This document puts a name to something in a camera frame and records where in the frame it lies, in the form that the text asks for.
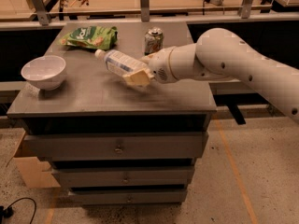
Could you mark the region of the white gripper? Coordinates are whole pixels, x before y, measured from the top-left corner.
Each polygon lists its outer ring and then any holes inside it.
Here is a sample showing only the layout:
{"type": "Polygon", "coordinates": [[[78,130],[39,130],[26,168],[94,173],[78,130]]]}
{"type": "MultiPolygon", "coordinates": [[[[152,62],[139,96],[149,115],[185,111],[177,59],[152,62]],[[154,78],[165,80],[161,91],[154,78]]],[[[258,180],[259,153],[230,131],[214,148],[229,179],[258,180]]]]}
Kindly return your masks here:
{"type": "Polygon", "coordinates": [[[177,80],[172,74],[170,68],[170,55],[174,47],[161,49],[158,52],[145,55],[140,58],[142,63],[148,63],[151,71],[139,70],[122,76],[129,86],[148,86],[153,79],[160,83],[175,83],[177,80]]]}

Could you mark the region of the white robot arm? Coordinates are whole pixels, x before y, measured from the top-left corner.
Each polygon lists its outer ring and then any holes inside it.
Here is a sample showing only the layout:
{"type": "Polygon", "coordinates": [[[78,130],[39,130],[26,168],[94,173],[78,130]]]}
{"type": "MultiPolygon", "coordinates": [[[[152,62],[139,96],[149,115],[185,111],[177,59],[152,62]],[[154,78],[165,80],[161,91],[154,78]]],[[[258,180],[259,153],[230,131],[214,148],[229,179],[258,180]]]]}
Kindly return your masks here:
{"type": "Polygon", "coordinates": [[[123,76],[133,86],[153,79],[238,79],[259,93],[285,116],[299,122],[299,70],[253,49],[238,35],[222,28],[204,32],[195,43],[161,49],[142,58],[143,68],[123,76]]]}

